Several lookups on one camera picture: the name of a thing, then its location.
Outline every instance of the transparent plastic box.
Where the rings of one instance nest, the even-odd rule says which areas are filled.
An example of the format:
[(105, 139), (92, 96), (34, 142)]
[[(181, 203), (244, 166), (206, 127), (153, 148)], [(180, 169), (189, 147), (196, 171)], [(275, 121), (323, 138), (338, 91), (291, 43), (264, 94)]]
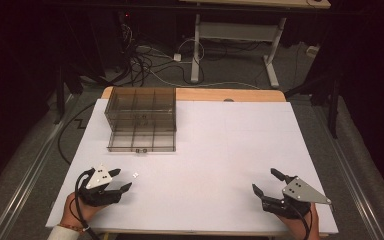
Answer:
[(176, 89), (114, 87), (105, 116), (110, 152), (176, 151)]

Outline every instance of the gray carpet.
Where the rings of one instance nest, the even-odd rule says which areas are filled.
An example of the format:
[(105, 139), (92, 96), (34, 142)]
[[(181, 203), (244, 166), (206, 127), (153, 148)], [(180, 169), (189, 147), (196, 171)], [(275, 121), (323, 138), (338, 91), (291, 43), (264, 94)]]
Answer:
[[(289, 49), (280, 48), (274, 60), (280, 89), (285, 91), (293, 86), (300, 84), (305, 78), (312, 59), (304, 53), (304, 45), (293, 46)], [(267, 52), (268, 46), (260, 45), (253, 51), (240, 51), (229, 53), (211, 53), (206, 51), (206, 57), (211, 60), (201, 62), (204, 70), (204, 82), (202, 84), (214, 84), (221, 82), (241, 82), (257, 86), (261, 89), (270, 89), (266, 72), (262, 67), (261, 52)], [(152, 58), (153, 64), (165, 62), (164, 58)], [(189, 77), (189, 65), (182, 65), (184, 75)], [(172, 67), (159, 72), (158, 77), (164, 81), (186, 85), (182, 80), (180, 68)], [(153, 75), (144, 81), (144, 86), (167, 86)], [(101, 96), (103, 88), (90, 84), (85, 84), (85, 91), (82, 95), (76, 96), (68, 105), (72, 105), (66, 122), (88, 104)], [(247, 85), (229, 83), (223, 85), (211, 85), (208, 88), (250, 88)], [(361, 207), (356, 197), (350, 191), (349, 179), (344, 175), (341, 162), (338, 160), (337, 146), (346, 156), (355, 178), (361, 186), (364, 195), (367, 196), (369, 204), (372, 206), (374, 215), (381, 232), (384, 233), (384, 183), (380, 174), (377, 172), (370, 159), (367, 149), (361, 140), (358, 131), (355, 129), (352, 120), (346, 110), (345, 104), (341, 101), (338, 116), (338, 139), (334, 140), (327, 133), (324, 122), (325, 116), (322, 107), (311, 106), (308, 96), (294, 96), (290, 99), (301, 128), (306, 145), (313, 159), (317, 173), (324, 187), (326, 195), (332, 199), (335, 206), (334, 217), (339, 228), (339, 234), (331, 235), (326, 239), (384, 239), (384, 236), (373, 236), (370, 224), (362, 217)], [(61, 137), (61, 148), (65, 157), (71, 161), (76, 152), (77, 146), (84, 132), (83, 127), (87, 125), (87, 120), (92, 108), (87, 109), (72, 121)], [(5, 208), (10, 203), (11, 198), (17, 192), (17, 187), (22, 183), (23, 177), (28, 172), (29, 167), (34, 165), (38, 158), (41, 147), (47, 141), (50, 132), (57, 126), (53, 124), (56, 117), (54, 108), (30, 131), (25, 137), (24, 142), (9, 162), (0, 178), (0, 217), (5, 212)], [(43, 168), (39, 169), (37, 181), (33, 183), (31, 192), (26, 193), (26, 202), (19, 209), (19, 214), (13, 214), (13, 220), (9, 221), (4, 236), (0, 239), (47, 239), (50, 229), (46, 229), (45, 223), (52, 209), (52, 203), (56, 199), (59, 188), (62, 185), (65, 174), (68, 170), (66, 164), (58, 151), (57, 142), (54, 141), (43, 157)], [(111, 234), (110, 239), (115, 239), (115, 234)], [(186, 240), (190, 236), (177, 236), (176, 239)], [(164, 236), (157, 236), (158, 239), (168, 239)], [(81, 239), (89, 239), (85, 234)], [(156, 239), (152, 236), (126, 235), (123, 239)], [(292, 239), (289, 236), (277, 237), (276, 239)]]

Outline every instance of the black cable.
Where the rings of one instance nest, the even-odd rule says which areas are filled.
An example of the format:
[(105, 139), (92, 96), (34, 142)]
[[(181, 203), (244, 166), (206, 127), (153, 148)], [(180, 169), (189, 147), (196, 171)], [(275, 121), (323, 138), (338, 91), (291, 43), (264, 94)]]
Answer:
[(159, 65), (155, 65), (155, 66), (152, 66), (152, 67), (154, 67), (154, 68), (156, 68), (156, 67), (161, 67), (161, 66), (164, 66), (164, 65), (167, 65), (167, 64), (170, 64), (170, 63), (175, 63), (176, 61), (174, 61), (174, 60), (171, 60), (171, 61), (168, 61), (168, 62), (165, 62), (165, 63), (161, 63), (161, 64), (159, 64)]
[[(261, 45), (261, 43), (263, 42), (259, 42), (259, 41), (247, 41), (247, 42), (231, 42), (229, 43), (229, 41), (221, 41), (221, 42), (216, 42), (216, 41), (212, 41), (210, 39), (202, 39), (203, 41), (202, 44), (205, 43), (205, 41), (207, 42), (211, 42), (211, 43), (214, 43), (214, 44), (217, 44), (217, 45), (221, 45), (223, 46), (223, 50), (218, 50), (218, 49), (215, 49), (215, 48), (208, 48), (208, 47), (205, 47), (205, 52), (207, 53), (206, 54), (206, 58), (207, 60), (209, 61), (218, 61), (218, 60), (222, 60), (224, 59), (228, 54), (235, 54), (235, 53), (239, 53), (239, 52), (243, 52), (243, 51), (253, 51), (255, 50), (256, 48), (258, 48), (258, 46)], [(248, 46), (246, 47), (238, 47), (238, 46), (234, 46), (234, 45), (243, 45), (243, 44), (247, 44)], [(232, 48), (232, 49), (236, 49), (236, 51), (229, 51), (228, 48)], [(223, 56), (219, 57), (219, 58), (208, 58), (208, 53), (211, 53), (211, 51), (213, 52), (223, 52)]]
[(311, 211), (311, 208), (310, 208), (310, 232), (312, 228), (313, 228), (313, 212)]
[(136, 53), (137, 53), (137, 47), (138, 47), (138, 42), (139, 42), (138, 38), (139, 38), (138, 35), (135, 38), (133, 38), (133, 36), (132, 36), (132, 38), (130, 38), (126, 41), (126, 42), (128, 42), (128, 45), (125, 49), (123, 49), (122, 59), (121, 59), (121, 64), (124, 67), (125, 71), (123, 72), (123, 74), (120, 74), (119, 76), (117, 76), (116, 78), (111, 80), (112, 84), (115, 84), (116, 82), (119, 82), (119, 81), (123, 80), (124, 78), (126, 78), (127, 76), (129, 76), (130, 74), (132, 74), (133, 67), (132, 67), (131, 61), (132, 61), (132, 58), (134, 58), (136, 56)]
[[(307, 221), (305, 221), (305, 218), (301, 215), (301, 213), (292, 205), (292, 204), (287, 204), (285, 202), (285, 205), (287, 205), (288, 207), (290, 207), (292, 210), (294, 210), (294, 212), (299, 216), (300, 220), (302, 221), (302, 224), (304, 225), (304, 228), (305, 228), (305, 237), (304, 237), (304, 240), (308, 240), (308, 237), (310, 236), (310, 231), (311, 231), (311, 228), (308, 227), (308, 224), (307, 224)], [(313, 223), (313, 215), (311, 215), (311, 224)]]
[(145, 81), (145, 78), (148, 76), (148, 74), (145, 76), (145, 65), (147, 65), (147, 67), (149, 68), (149, 64), (147, 64), (145, 61), (143, 61), (138, 54), (135, 54), (134, 57), (132, 57), (133, 60), (134, 60), (134, 63), (136, 65), (139, 65), (139, 70), (138, 71), (135, 71), (132, 67), (132, 73), (130, 74), (130, 81), (127, 82), (127, 83), (123, 83), (122, 85), (127, 85), (127, 84), (131, 84), (132, 87), (134, 87), (135, 83), (138, 83), (138, 82), (141, 82), (141, 85), (140, 87), (143, 86), (144, 84), (144, 81)]
[(149, 57), (145, 57), (145, 56), (143, 56), (142, 53), (136, 53), (136, 54), (137, 54), (138, 56), (140, 56), (140, 57), (143, 58), (143, 62), (144, 62), (149, 68), (152, 67), (153, 62), (152, 62), (152, 60), (151, 60)]
[(64, 155), (64, 153), (62, 152), (62, 149), (61, 149), (61, 137), (62, 137), (62, 134), (65, 132), (65, 130), (67, 129), (67, 127), (70, 125), (71, 122), (74, 121), (74, 119), (76, 119), (80, 114), (82, 114), (84, 111), (86, 111), (88, 108), (92, 107), (93, 105), (96, 104), (96, 101), (87, 105), (85, 108), (83, 108), (80, 112), (78, 112), (74, 117), (72, 117), (68, 122), (67, 124), (62, 128), (59, 136), (58, 136), (58, 152), (60, 153), (62, 159), (68, 164), (68, 165), (71, 165), (71, 162), (68, 161), (67, 157)]
[(181, 66), (171, 65), (171, 66), (167, 66), (167, 67), (161, 68), (161, 69), (159, 69), (159, 70), (157, 70), (157, 71), (153, 71), (153, 72), (154, 72), (154, 73), (159, 73), (159, 72), (164, 71), (164, 70), (166, 70), (166, 69), (168, 69), (168, 68), (179, 68), (180, 70), (182, 70), (182, 79), (183, 79), (183, 81), (184, 81), (185, 83), (188, 83), (188, 82), (186, 81), (186, 78), (185, 78), (185, 70), (184, 70)]
[(71, 215), (73, 215), (73, 217), (74, 217), (75, 219), (77, 219), (77, 221), (80, 222), (80, 219), (76, 216), (76, 214), (74, 214), (73, 210), (71, 209), (71, 205), (73, 205), (74, 200), (75, 200), (75, 198), (71, 199), (71, 202), (70, 202), (70, 205), (69, 205), (69, 208), (68, 208), (68, 209), (70, 209), (70, 213), (71, 213)]
[(201, 80), (199, 80), (199, 81), (196, 82), (196, 83), (188, 82), (188, 81), (186, 81), (186, 79), (183, 79), (183, 81), (185, 81), (185, 83), (187, 83), (187, 84), (189, 84), (189, 85), (199, 85), (199, 84), (203, 83), (204, 80), (205, 80), (205, 78), (204, 78), (204, 69), (202, 69), (201, 64), (198, 63), (198, 61), (195, 59), (195, 57), (193, 57), (193, 60), (194, 60), (195, 63), (198, 65), (199, 72), (201, 72), (202, 77), (199, 77), (199, 72), (198, 72), (198, 79), (201, 79)]
[(93, 169), (91, 169), (89, 171), (85, 171), (82, 174), (80, 174), (79, 178), (77, 178), (76, 185), (74, 187), (74, 201), (76, 203), (77, 214), (79, 215), (78, 220), (80, 221), (80, 223), (83, 226), (83, 231), (86, 231), (92, 237), (93, 240), (99, 240), (99, 237), (95, 234), (95, 232), (92, 230), (92, 228), (90, 228), (90, 226), (88, 225), (86, 220), (83, 218), (83, 214), (82, 214), (82, 210), (80, 209), (80, 202), (79, 202), (79, 183), (80, 183), (80, 180), (86, 175), (93, 174), (93, 171), (94, 171)]
[(167, 56), (164, 56), (164, 55), (154, 55), (154, 54), (144, 53), (144, 52), (141, 52), (141, 54), (145, 56), (155, 57), (155, 58), (167, 58)]
[(256, 87), (258, 87), (258, 82), (257, 82), (258, 77), (259, 77), (263, 72), (266, 72), (266, 70), (265, 70), (265, 69), (261, 70), (261, 71), (257, 74), (257, 76), (254, 77), (254, 85), (255, 85)]

